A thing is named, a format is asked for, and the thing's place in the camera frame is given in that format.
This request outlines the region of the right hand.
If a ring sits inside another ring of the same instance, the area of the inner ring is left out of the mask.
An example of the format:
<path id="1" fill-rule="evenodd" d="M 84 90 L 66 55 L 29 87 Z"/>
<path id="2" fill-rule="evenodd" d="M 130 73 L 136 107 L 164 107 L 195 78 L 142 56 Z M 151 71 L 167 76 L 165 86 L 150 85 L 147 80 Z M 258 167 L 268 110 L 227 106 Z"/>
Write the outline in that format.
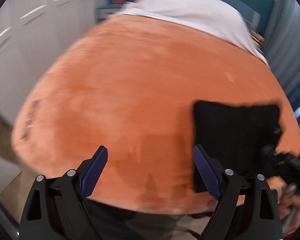
<path id="1" fill-rule="evenodd" d="M 266 179 L 277 204 L 282 224 L 282 239 L 289 239 L 300 226 L 300 190 L 296 182 L 281 177 Z"/>

